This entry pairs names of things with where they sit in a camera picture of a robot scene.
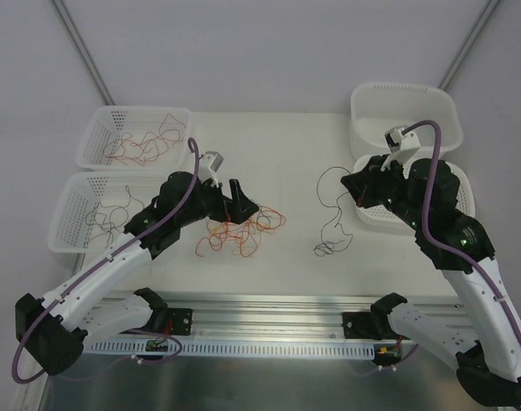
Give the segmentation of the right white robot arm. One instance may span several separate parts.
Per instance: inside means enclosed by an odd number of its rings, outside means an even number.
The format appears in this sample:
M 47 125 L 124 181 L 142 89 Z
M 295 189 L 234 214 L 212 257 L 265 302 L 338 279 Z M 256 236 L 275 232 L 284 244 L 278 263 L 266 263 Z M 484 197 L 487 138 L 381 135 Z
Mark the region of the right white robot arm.
M 383 206 L 414 232 L 420 251 L 451 284 L 476 335 L 465 337 L 391 293 L 354 330 L 380 340 L 410 338 L 444 361 L 465 392 L 485 407 L 521 409 L 521 324 L 481 223 L 457 207 L 460 180 L 443 160 L 420 158 L 408 172 L 373 156 L 340 179 L 359 208 Z

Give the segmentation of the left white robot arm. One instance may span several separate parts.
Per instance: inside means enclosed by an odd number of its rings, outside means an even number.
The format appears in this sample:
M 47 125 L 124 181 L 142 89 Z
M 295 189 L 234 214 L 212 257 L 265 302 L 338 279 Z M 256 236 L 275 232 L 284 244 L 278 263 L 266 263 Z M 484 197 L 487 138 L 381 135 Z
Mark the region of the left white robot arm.
M 35 379 L 18 374 L 23 352 L 37 361 L 41 374 L 54 376 L 69 369 L 84 348 L 104 338 L 131 329 L 162 333 L 169 310 L 151 289 L 139 289 L 107 309 L 92 309 L 116 285 L 176 243 L 187 225 L 205 218 L 241 224 L 258 212 L 238 180 L 230 180 L 229 186 L 231 194 L 225 196 L 212 179 L 200 181 L 185 171 L 170 174 L 159 194 L 131 218 L 103 256 L 39 298 L 23 295 L 15 304 L 19 345 L 12 360 L 13 380 L 30 384 Z

